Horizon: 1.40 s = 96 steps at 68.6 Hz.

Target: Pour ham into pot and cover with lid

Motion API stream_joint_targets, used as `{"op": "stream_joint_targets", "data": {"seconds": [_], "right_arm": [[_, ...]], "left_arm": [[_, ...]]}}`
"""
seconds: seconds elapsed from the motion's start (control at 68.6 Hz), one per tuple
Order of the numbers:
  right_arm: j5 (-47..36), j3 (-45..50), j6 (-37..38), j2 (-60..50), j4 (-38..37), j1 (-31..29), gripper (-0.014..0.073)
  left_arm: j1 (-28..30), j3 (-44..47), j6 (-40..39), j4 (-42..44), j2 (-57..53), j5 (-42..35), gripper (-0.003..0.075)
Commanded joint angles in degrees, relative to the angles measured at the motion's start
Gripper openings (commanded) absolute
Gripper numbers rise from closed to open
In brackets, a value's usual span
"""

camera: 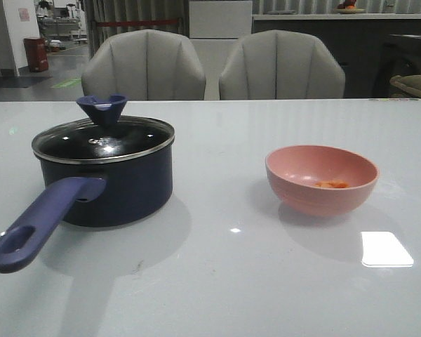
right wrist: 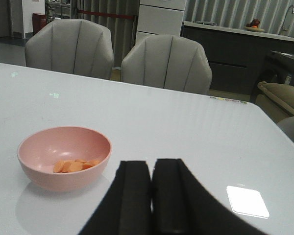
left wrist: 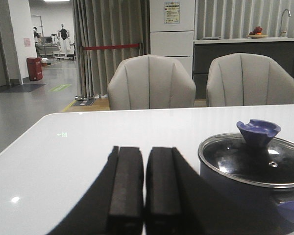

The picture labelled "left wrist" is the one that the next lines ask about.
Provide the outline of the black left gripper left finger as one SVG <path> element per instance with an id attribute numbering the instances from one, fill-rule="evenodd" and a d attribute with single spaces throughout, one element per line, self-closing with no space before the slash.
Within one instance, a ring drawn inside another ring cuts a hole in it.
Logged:
<path id="1" fill-rule="evenodd" d="M 102 171 L 51 235 L 139 235 L 143 226 L 143 159 L 115 146 Z"/>

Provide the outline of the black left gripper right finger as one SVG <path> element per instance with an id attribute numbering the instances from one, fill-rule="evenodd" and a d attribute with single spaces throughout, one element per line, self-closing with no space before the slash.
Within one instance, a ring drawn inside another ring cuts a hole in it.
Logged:
<path id="1" fill-rule="evenodd" d="M 207 233 L 209 188 L 176 148 L 151 150 L 146 190 L 146 234 Z"/>

